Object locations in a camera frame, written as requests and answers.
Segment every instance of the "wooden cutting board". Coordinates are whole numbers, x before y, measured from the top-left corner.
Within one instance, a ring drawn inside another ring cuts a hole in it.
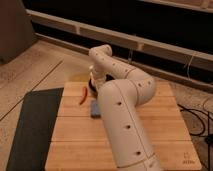
[[[79,106],[86,82],[67,82],[56,120],[47,171],[116,171],[101,119],[90,117],[89,93]],[[201,164],[169,83],[157,82],[155,97],[137,108],[164,170],[201,170]]]

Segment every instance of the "red object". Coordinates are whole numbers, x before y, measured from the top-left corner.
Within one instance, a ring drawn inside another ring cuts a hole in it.
[[[86,86],[84,86],[82,88],[82,92],[83,92],[83,94],[82,94],[81,101],[79,102],[79,105],[82,105],[85,102],[86,98],[87,98],[88,91],[87,91],[87,87]]]

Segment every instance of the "floor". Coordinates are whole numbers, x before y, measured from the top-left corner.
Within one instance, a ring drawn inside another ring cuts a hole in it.
[[[63,87],[68,80],[76,80],[88,75],[92,61],[83,55],[44,41],[38,41],[30,49],[6,65],[0,65],[0,170],[4,171],[8,160],[17,120],[28,91]],[[212,97],[203,91],[171,82],[171,87],[179,104],[187,108],[202,109],[205,99]],[[213,111],[213,99],[206,103]],[[201,129],[196,118],[183,113],[190,132]],[[200,116],[206,123],[206,117]],[[203,138],[192,137],[198,155],[207,165],[207,145]]]

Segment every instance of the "blue sponge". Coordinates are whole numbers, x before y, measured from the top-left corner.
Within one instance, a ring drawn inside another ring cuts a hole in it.
[[[99,111],[99,108],[98,108],[98,103],[96,100],[93,100],[91,102],[91,112],[90,112],[90,115],[92,118],[100,118],[101,117],[101,113]]]

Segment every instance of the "black mat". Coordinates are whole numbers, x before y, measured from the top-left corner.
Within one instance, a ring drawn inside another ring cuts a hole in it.
[[[63,88],[24,97],[7,171],[44,170]]]

